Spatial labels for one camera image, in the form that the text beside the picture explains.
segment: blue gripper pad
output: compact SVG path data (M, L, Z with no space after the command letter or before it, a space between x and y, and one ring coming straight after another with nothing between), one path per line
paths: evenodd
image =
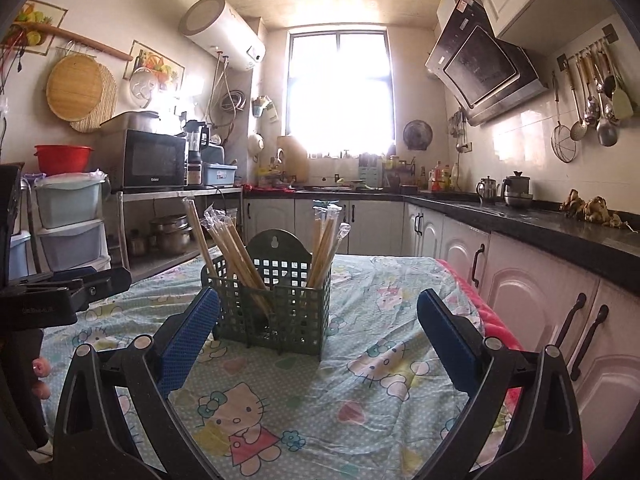
M170 392L180 389L184 384L202 346L218 322L218 314L220 300L212 288L203 288L185 313L180 314L183 316L182 322L159 356L160 380L157 384L163 399L166 400Z
M475 395L482 380L482 336L466 318L455 316L432 288L420 293L418 321L455 389Z

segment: microwave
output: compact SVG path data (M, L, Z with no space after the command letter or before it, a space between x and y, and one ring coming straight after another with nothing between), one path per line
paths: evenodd
M98 133L92 168L109 175L114 191L183 188L186 139L139 130Z

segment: fruit painting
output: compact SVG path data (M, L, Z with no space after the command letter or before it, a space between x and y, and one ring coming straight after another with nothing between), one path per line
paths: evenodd
M139 68L148 68L156 76L160 91L178 93L182 87L184 67L174 60L163 56L152 48L134 41L130 54L133 61L127 63L124 71L124 79L131 79L131 74Z
M65 15L66 9L62 9L61 7L40 2L38 0L27 0L18 15L15 17L14 22L46 23L47 25L59 27L62 24L62 20ZM16 36L20 34L21 31L22 29L16 25L10 27L7 34L2 38L2 44L14 44ZM27 45L25 52L46 56L49 53L52 41L53 36L50 34L38 32L37 30L29 30L27 32Z

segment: plastic basket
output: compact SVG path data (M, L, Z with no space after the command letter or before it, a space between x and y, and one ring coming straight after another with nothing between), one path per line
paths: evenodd
M227 276L224 256L213 260L216 276L208 276L204 267L202 286L212 286L221 302L214 336L278 353L320 357L328 325L331 269L322 288L305 286L311 254L294 235L280 229L255 235L246 248L269 290L249 288L235 275ZM273 305L268 319L255 304L255 295Z

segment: teapot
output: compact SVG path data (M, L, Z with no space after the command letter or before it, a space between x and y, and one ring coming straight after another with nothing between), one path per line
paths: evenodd
M476 185L476 193L480 197L481 205L495 203L499 187L500 184L496 184L495 180L490 176L487 175L486 178L481 178Z

